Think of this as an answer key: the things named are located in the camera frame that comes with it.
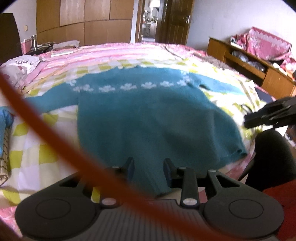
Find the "dark wooden door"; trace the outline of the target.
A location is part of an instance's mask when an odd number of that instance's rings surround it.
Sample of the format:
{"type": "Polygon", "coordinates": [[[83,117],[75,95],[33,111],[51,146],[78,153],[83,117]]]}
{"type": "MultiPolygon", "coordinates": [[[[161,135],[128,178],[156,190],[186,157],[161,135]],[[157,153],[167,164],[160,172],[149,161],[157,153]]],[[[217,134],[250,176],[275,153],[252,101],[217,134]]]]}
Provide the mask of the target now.
{"type": "Polygon", "coordinates": [[[154,41],[185,45],[191,23],[194,0],[160,1],[154,41]]]}

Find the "red cloth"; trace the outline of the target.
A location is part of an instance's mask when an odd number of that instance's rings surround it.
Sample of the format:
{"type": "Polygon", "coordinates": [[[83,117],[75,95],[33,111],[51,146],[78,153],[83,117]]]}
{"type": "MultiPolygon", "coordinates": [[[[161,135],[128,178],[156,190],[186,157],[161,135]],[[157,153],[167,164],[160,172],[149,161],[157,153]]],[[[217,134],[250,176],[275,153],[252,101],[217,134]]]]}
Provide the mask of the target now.
{"type": "Polygon", "coordinates": [[[296,180],[263,191],[283,207],[284,221],[276,237],[279,240],[295,240],[296,236],[296,180]]]}

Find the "blue cloth at edge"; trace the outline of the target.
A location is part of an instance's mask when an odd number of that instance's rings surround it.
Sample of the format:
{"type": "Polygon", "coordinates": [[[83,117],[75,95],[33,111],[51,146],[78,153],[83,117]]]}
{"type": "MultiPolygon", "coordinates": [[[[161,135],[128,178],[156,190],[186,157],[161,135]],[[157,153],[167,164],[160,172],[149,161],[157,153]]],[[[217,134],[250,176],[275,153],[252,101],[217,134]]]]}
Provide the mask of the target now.
{"type": "Polygon", "coordinates": [[[9,128],[14,121],[14,116],[5,107],[1,107],[0,110],[0,155],[3,154],[4,148],[4,134],[5,130],[9,128]]]}

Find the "dark wooden headboard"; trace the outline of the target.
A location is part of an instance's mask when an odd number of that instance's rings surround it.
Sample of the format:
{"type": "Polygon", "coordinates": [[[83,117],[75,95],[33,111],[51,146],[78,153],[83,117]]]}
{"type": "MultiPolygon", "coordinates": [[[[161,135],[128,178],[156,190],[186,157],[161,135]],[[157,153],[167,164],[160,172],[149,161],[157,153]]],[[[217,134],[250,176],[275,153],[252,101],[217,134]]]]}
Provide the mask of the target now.
{"type": "Polygon", "coordinates": [[[22,55],[20,36],[12,13],[3,13],[0,18],[0,62],[1,64],[22,55]]]}

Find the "wooden sideboard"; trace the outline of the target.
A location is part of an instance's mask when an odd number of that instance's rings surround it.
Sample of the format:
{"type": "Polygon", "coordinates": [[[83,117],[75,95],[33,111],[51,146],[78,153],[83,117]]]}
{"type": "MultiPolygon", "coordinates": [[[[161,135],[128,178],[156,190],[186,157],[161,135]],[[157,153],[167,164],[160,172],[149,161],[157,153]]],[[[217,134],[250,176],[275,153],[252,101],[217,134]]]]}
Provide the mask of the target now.
{"type": "Polygon", "coordinates": [[[210,38],[207,54],[253,80],[276,99],[295,96],[295,81],[271,64],[226,42],[210,38]]]}

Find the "white pink dotted pillow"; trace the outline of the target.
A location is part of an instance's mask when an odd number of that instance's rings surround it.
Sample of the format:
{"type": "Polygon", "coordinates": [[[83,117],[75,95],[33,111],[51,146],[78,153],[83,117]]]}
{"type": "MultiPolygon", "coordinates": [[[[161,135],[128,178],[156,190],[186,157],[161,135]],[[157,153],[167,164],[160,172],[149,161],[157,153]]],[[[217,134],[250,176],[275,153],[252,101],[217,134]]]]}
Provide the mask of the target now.
{"type": "Polygon", "coordinates": [[[20,89],[41,62],[38,56],[22,55],[1,65],[1,74],[14,88],[20,89]]]}

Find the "silver thermos flask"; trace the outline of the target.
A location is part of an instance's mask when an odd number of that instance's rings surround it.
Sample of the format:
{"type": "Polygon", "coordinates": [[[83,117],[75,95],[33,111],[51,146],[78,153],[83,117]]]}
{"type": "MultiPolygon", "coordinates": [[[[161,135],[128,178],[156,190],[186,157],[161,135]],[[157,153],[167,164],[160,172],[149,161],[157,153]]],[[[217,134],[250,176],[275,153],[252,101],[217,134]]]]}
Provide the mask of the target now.
{"type": "Polygon", "coordinates": [[[31,49],[33,51],[36,51],[37,48],[38,48],[37,35],[32,35],[31,36],[31,49]]]}

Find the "yellow white checkered blanket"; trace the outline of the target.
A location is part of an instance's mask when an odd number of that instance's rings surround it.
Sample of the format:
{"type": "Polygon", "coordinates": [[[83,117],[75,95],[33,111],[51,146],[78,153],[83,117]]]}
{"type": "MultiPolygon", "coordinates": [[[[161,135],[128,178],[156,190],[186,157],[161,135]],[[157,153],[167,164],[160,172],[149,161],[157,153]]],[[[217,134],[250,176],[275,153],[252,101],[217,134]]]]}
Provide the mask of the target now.
{"type": "Polygon", "coordinates": [[[212,103],[233,118],[247,152],[243,158],[219,169],[231,170],[251,154],[258,128],[247,129],[243,125],[243,117],[249,110],[259,110],[263,101],[259,99],[253,81],[230,70],[222,70],[207,62],[187,64],[175,61],[172,64],[157,62],[153,65],[151,62],[145,62],[129,66],[95,66],[94,72],[82,69],[75,75],[66,72],[56,77],[57,84],[42,84],[25,99],[19,99],[16,104],[23,115],[16,115],[11,125],[7,144],[10,177],[1,186],[1,207],[16,206],[30,195],[79,170],[84,170],[86,177],[98,176],[103,179],[104,174],[96,169],[107,167],[80,147],[76,105],[39,113],[27,102],[27,98],[41,96],[55,86],[86,74],[137,66],[178,69],[237,87],[241,91],[239,96],[203,90],[212,103]]]}

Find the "pink floral cloth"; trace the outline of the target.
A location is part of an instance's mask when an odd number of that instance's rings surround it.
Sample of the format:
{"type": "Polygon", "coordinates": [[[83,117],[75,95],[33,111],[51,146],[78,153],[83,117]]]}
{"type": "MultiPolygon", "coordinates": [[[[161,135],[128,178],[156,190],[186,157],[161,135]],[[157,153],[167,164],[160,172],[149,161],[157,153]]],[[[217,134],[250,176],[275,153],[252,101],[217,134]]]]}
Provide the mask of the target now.
{"type": "Polygon", "coordinates": [[[295,72],[295,50],[292,49],[292,43],[256,27],[236,35],[235,42],[247,53],[265,61],[281,61],[281,69],[287,73],[295,72]]]}

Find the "grey folded cloth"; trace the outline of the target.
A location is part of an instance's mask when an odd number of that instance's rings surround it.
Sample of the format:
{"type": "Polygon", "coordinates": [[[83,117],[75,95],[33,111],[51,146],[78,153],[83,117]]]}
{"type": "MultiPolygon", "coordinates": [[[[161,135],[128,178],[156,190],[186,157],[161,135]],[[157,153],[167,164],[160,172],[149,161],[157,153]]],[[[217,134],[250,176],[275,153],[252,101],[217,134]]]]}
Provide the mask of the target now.
{"type": "Polygon", "coordinates": [[[54,44],[52,50],[74,49],[79,47],[80,42],[78,40],[66,41],[58,44],[54,44]]]}

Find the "wooden wardrobe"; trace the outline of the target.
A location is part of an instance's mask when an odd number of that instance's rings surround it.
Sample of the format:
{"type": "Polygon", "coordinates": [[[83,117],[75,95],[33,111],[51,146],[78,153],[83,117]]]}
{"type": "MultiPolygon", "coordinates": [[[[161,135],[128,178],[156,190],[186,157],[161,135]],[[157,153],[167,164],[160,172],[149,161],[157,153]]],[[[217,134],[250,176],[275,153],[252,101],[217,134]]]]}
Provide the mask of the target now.
{"type": "Polygon", "coordinates": [[[37,1],[38,43],[78,40],[81,46],[128,43],[133,1],[37,1]]]}

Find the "teal knitted sweater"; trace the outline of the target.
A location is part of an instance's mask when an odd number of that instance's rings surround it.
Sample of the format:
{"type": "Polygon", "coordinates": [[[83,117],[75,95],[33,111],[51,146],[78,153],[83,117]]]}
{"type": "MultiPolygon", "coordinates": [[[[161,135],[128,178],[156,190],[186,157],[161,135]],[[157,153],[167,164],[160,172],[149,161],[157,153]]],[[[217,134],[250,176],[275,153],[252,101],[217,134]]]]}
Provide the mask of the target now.
{"type": "Polygon", "coordinates": [[[134,185],[157,196],[169,192],[165,158],[204,175],[247,154],[235,121],[204,89],[241,95],[203,75],[137,66],[86,74],[27,102],[39,113],[76,105],[80,147],[106,166],[134,158],[134,185]]]}

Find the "pink striped bed sheet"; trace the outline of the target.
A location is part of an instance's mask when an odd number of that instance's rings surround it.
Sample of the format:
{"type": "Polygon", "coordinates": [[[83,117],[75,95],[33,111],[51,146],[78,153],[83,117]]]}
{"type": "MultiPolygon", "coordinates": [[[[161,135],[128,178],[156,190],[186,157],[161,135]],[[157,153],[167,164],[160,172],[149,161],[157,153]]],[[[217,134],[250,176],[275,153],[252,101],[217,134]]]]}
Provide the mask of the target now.
{"type": "Polygon", "coordinates": [[[231,69],[227,64],[206,54],[184,45],[158,43],[109,43],[102,45],[83,46],[74,49],[54,50],[34,56],[39,63],[27,68],[28,78],[34,79],[42,71],[53,71],[54,68],[78,65],[110,63],[114,60],[190,60],[194,63],[208,62],[221,69],[231,69]]]}

